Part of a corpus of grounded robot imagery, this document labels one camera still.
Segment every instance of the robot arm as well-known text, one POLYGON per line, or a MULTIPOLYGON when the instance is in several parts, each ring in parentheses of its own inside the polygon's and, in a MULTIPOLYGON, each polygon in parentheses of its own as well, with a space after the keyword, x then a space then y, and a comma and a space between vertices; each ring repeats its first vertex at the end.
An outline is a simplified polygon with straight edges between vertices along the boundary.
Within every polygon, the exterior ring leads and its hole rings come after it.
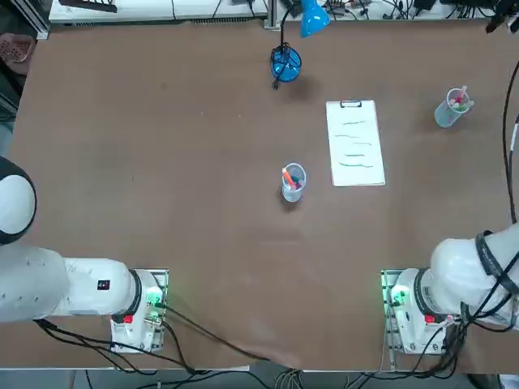
POLYGON ((128 270, 112 259, 63 258, 17 242, 34 221, 36 191, 29 176, 3 157, 0 204, 0 323, 108 314, 113 341, 146 351, 160 343, 153 303, 163 302, 163 291, 150 271, 128 270))
MULTIPOLYGON (((514 224, 474 239, 447 239, 435 248, 430 268, 405 269, 391 292, 404 351, 423 352, 438 327, 465 312, 474 315, 497 280, 499 286, 481 310, 491 314, 480 320, 519 329, 519 267, 513 266, 518 252, 519 224, 514 224)), ((444 334, 435 337, 425 352, 441 353, 444 334)))

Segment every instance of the table surface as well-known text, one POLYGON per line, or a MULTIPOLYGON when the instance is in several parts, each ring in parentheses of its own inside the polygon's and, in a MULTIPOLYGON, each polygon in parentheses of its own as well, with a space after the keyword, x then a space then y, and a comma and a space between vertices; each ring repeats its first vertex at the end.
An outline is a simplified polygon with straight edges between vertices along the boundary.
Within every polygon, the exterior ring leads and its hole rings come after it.
MULTIPOLYGON (((278 35, 260 22, 68 29, 40 42, 10 154, 39 196, 24 241, 167 267, 170 305, 281 364, 375 370, 380 270, 427 266, 446 237, 508 224, 500 128, 517 38, 478 21, 333 24, 306 40, 294 24, 285 36, 303 68, 277 92, 278 35), (434 109, 462 84, 474 109, 441 130, 434 109), (376 102, 385 186, 332 186, 325 102, 346 99, 376 102), (278 198, 288 161, 308 173, 295 209, 278 198)), ((109 338, 108 318, 54 321, 109 338)), ((250 362, 177 328, 193 365, 250 362)), ((32 323, 1 325, 0 341, 4 367, 107 366, 32 323)), ((470 331, 460 368, 517 373, 518 346, 516 332, 470 331)))

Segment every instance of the clear plastic cup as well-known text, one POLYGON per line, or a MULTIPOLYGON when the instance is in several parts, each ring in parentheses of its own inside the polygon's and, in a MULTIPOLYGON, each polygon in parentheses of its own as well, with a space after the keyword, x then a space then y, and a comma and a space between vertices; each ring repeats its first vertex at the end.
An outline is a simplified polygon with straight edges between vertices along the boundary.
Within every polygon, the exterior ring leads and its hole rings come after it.
POLYGON ((296 187, 290 186, 286 181, 285 175, 281 174, 281 193, 286 201, 295 203, 300 200, 307 184, 307 172, 305 172, 305 169, 299 164, 288 164, 285 166, 285 169, 292 178, 292 181, 296 184, 296 187))
POLYGON ((436 108, 435 119, 440 127, 450 127, 454 122, 461 117, 464 113, 467 113, 470 107, 474 104, 470 100, 466 90, 461 88, 453 88, 447 93, 445 100, 436 108), (458 107, 454 108, 452 101, 461 97, 461 101, 458 103, 458 107))

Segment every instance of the black cable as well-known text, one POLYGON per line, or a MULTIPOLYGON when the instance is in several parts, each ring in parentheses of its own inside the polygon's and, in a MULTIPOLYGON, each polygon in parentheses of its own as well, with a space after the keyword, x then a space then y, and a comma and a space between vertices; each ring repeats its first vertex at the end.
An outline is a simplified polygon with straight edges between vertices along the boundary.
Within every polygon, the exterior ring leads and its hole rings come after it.
POLYGON ((454 12, 456 12, 456 10, 457 10, 457 3, 456 3, 456 5, 454 6, 453 11, 452 11, 450 14, 448 14, 448 16, 447 16, 445 19, 448 19, 448 18, 450 18, 452 15, 454 15, 454 12))
POLYGON ((362 0, 358 0, 358 2, 360 3, 360 5, 362 7, 361 15, 364 14, 366 16, 366 19, 369 20, 370 16, 367 14, 368 9, 364 6, 364 3, 362 2, 362 0))
POLYGON ((135 346, 131 346, 129 344, 124 344, 124 343, 120 343, 120 342, 113 342, 113 341, 109 341, 109 340, 99 340, 99 339, 91 338, 91 337, 88 337, 88 336, 83 336, 83 335, 77 334, 75 332, 65 331, 65 330, 59 328, 57 325, 55 325, 55 324, 53 324, 53 323, 51 323, 51 322, 49 322, 47 320, 44 320, 44 319, 34 320, 34 322, 36 322, 40 326, 40 328, 42 328, 42 329, 45 328, 45 329, 57 332, 57 333, 62 334, 62 335, 71 336, 71 337, 76 338, 77 340, 85 340, 85 341, 89 341, 89 342, 93 342, 93 343, 98 343, 98 344, 107 344, 107 345, 110 346, 110 348, 112 348, 113 346, 119 346, 119 347, 123 347, 123 348, 130 348, 130 349, 138 351, 138 352, 140 352, 142 354, 149 355, 150 357, 155 357, 157 359, 162 359, 164 361, 170 361, 170 362, 173 362, 173 363, 175 363, 177 365, 182 366, 182 363, 180 361, 176 361, 173 358, 164 357, 164 356, 159 355, 159 354, 151 353, 149 351, 143 350, 143 349, 135 347, 135 346))
POLYGON ((352 11, 350 11, 348 8, 345 8, 345 9, 344 9, 344 12, 345 12, 346 14, 350 14, 350 15, 352 15, 352 16, 354 17, 355 20, 358 20, 358 17, 355 16, 355 14, 354 14, 352 11))
POLYGON ((212 13, 212 16, 211 16, 211 19, 214 19, 214 17, 216 16, 217 12, 218 12, 218 8, 220 8, 220 4, 221 4, 221 1, 220 0, 217 4, 217 8, 214 10, 214 12, 212 13))
POLYGON ((395 2, 390 2, 389 0, 382 0, 383 2, 386 2, 387 4, 390 4, 393 6, 393 9, 392 9, 392 13, 395 11, 395 10, 398 10, 400 12, 400 15, 401 17, 404 19, 404 13, 398 8, 398 5, 397 5, 397 0, 395 0, 395 2))
POLYGON ((162 322, 162 325, 165 327, 165 329, 171 334, 171 337, 173 338, 173 341, 175 343, 175 346, 177 347, 177 353, 178 353, 178 357, 180 358, 180 362, 182 363, 183 367, 186 369, 187 373, 191 374, 191 375, 195 375, 196 374, 196 370, 193 369, 192 367, 190 367, 187 362, 186 362, 186 358, 184 358, 184 355, 182 353, 182 350, 180 349, 180 343, 178 342, 178 337, 177 337, 177 334, 175 334, 175 331, 174 329, 167 323, 167 322, 162 322))
POLYGON ((332 8, 332 4, 330 4, 330 0, 326 0, 326 3, 324 4, 324 6, 328 6, 330 8, 330 11, 332 12, 333 20, 335 20, 337 22, 337 17, 335 16, 335 12, 334 12, 334 8, 332 8))
POLYGON ((477 318, 487 318, 488 316, 492 316, 493 314, 497 313, 498 310, 500 310, 501 308, 503 308, 503 306, 508 302, 510 301, 510 298, 512 298, 512 294, 509 293, 508 295, 506 295, 505 297, 503 297, 503 300, 501 300, 494 308, 492 308, 491 310, 488 310, 487 312, 485 312, 484 314, 480 314, 478 315, 477 318))
POLYGON ((88 383, 88 387, 89 387, 90 389, 94 389, 94 387, 92 386, 92 383, 90 382, 90 376, 88 375, 88 370, 85 370, 85 371, 84 371, 84 375, 87 376, 87 383, 88 383))
POLYGON ((234 351, 236 351, 236 352, 238 352, 238 353, 240 353, 242 355, 245 355, 246 357, 257 359, 258 361, 270 361, 268 358, 261 357, 259 355, 254 354, 254 353, 249 353, 248 351, 246 351, 246 350, 244 350, 242 348, 239 348, 238 346, 235 346, 234 344, 231 344, 227 340, 222 339, 220 336, 217 336, 217 335, 213 334, 209 330, 206 330, 205 328, 200 326, 198 323, 195 323, 193 320, 188 318, 186 315, 181 314, 180 312, 174 310, 173 308, 167 306, 166 304, 162 304, 162 303, 159 302, 155 306, 158 307, 158 308, 164 308, 164 309, 168 310, 169 312, 171 312, 173 314, 176 314, 179 318, 181 318, 185 322, 189 323, 190 325, 192 325, 193 327, 195 327, 199 331, 203 332, 209 338, 211 338, 213 340, 219 341, 220 343, 224 344, 225 346, 233 349, 234 351))
POLYGON ((361 387, 363 387, 364 385, 366 385, 366 383, 372 379, 372 377, 367 377, 364 381, 362 381, 362 383, 360 385, 358 385, 357 389, 361 389, 361 387))
POLYGON ((481 323, 477 323, 477 322, 474 322, 474 325, 482 328, 483 330, 487 330, 487 331, 490 331, 490 332, 508 332, 510 331, 512 328, 515 327, 514 323, 511 322, 507 327, 505 328, 490 328, 490 327, 487 327, 481 323))
POLYGON ((411 369, 411 371, 409 372, 405 372, 405 373, 402 373, 403 375, 401 377, 388 377, 388 378, 381 378, 381 377, 376 377, 376 373, 375 374, 364 374, 362 373, 363 376, 365 377, 368 377, 368 378, 374 378, 374 379, 378 379, 380 381, 397 381, 398 379, 404 379, 404 378, 408 378, 408 377, 412 377, 414 376, 414 373, 416 372, 416 370, 418 369, 418 367, 420 366, 420 363, 422 362, 422 359, 425 357, 425 353, 427 351, 427 349, 429 348, 429 345, 432 343, 432 341, 434 340, 434 338, 436 338, 436 336, 442 332, 444 330, 443 327, 439 327, 434 335, 429 339, 429 341, 426 343, 425 347, 423 348, 423 351, 420 353, 420 357, 418 357, 418 360, 416 361, 416 363, 414 364, 414 367, 413 369, 411 369))
MULTIPOLYGON (((253 379, 255 379, 264 389, 272 389, 266 383, 264 383, 257 375, 251 373, 250 371, 230 371, 230 370, 219 371, 218 373, 211 374, 211 375, 208 375, 206 377, 192 379, 192 380, 189 381, 189 383, 199 383, 201 381, 205 381, 206 379, 210 379, 210 378, 216 377, 218 375, 223 375, 223 374, 246 374, 246 375, 251 376, 253 379)), ((168 382, 164 382, 164 383, 161 383, 161 386, 162 385, 177 385, 179 383, 182 383, 182 384, 187 383, 187 379, 183 379, 181 381, 168 381, 168 382)), ((157 383, 150 383, 150 384, 147 384, 147 385, 143 385, 141 387, 137 387, 136 389, 148 389, 149 387, 156 388, 157 387, 157 383)))
POLYGON ((256 19, 256 14, 254 13, 254 9, 252 8, 252 0, 247 0, 247 4, 249 5, 249 8, 251 9, 251 14, 254 19, 256 19))
POLYGON ((109 348, 104 348, 104 347, 101 347, 101 346, 94 346, 93 344, 90 344, 84 340, 81 340, 79 338, 75 338, 77 339, 78 341, 82 342, 82 343, 77 343, 77 342, 74 342, 72 340, 68 340, 68 339, 63 339, 62 337, 59 337, 55 334, 53 334, 50 330, 48 330, 47 328, 44 328, 44 327, 41 327, 41 329, 48 335, 50 336, 51 338, 54 338, 55 340, 61 342, 61 343, 65 343, 65 344, 73 344, 75 346, 79 346, 79 347, 83 347, 83 348, 88 348, 88 349, 91 349, 91 350, 94 350, 96 352, 98 352, 104 359, 106 359, 107 361, 109 361, 110 363, 112 363, 116 369, 118 370, 121 370, 122 372, 124 373, 127 373, 127 374, 133 374, 133 373, 138 373, 138 374, 141 374, 141 375, 155 375, 157 374, 157 371, 153 372, 153 373, 147 373, 147 372, 144 372, 142 370, 139 370, 137 369, 134 365, 132 365, 130 363, 130 361, 128 361, 123 355, 121 355, 120 353, 117 353, 109 348), (125 361, 130 367, 131 367, 131 370, 126 370, 124 369, 122 366, 120 366, 117 362, 115 362, 112 358, 106 356, 104 353, 101 352, 101 350, 103 351, 106 351, 107 353, 110 353, 110 354, 113 354, 119 358, 121 358, 123 361, 125 361))
POLYGON ((516 206, 513 201, 513 180, 510 174, 510 166, 508 165, 508 150, 506 146, 506 120, 508 114, 508 103, 510 101, 510 93, 512 92, 513 82, 516 78, 517 71, 519 71, 519 61, 517 61, 516 67, 513 69, 512 76, 510 77, 510 82, 508 84, 508 90, 506 92, 506 98, 504 99, 504 109, 503 109, 503 132, 502 132, 502 146, 503 146, 503 159, 504 159, 504 174, 506 177, 506 183, 508 188, 508 200, 510 202, 510 218, 512 219, 512 223, 517 223, 516 216, 516 206))

